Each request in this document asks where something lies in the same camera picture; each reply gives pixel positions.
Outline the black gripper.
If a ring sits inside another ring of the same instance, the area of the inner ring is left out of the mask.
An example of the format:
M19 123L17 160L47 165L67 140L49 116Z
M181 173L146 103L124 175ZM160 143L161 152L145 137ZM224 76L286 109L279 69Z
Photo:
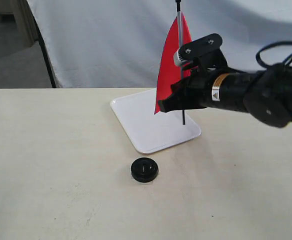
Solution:
M172 94L166 99L158 100L159 111L168 113L179 110L221 108L221 87L228 76L227 69L193 70L190 77L170 86L172 93L184 90L184 95Z

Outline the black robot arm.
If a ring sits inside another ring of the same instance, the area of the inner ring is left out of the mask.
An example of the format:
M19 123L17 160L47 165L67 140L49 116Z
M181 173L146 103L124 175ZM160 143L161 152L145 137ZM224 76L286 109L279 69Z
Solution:
M260 122L283 128L292 122L292 66L277 63L257 72L228 67L192 70L158 101L163 113L215 108L248 113Z

